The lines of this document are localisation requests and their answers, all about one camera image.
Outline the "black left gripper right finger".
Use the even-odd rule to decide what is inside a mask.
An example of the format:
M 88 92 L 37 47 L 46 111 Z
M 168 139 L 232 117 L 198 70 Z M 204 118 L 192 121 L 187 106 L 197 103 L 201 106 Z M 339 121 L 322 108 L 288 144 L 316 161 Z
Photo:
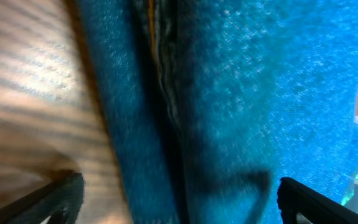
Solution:
M 277 191 L 284 224 L 297 224 L 298 215 L 315 224 L 358 224 L 358 214 L 290 177 L 283 177 Z

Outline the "blue denim cloth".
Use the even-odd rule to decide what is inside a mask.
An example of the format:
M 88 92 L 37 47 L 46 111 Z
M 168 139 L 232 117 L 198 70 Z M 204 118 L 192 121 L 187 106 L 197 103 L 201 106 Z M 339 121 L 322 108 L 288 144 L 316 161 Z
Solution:
M 281 223 L 358 176 L 358 0 L 83 0 L 134 223 Z

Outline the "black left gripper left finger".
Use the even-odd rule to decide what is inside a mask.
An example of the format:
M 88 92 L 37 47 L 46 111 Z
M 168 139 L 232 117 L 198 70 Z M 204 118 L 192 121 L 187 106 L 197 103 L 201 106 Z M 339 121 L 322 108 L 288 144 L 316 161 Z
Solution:
M 55 182 L 0 208 L 0 224 L 75 224 L 84 198 L 81 173 L 71 172 Z

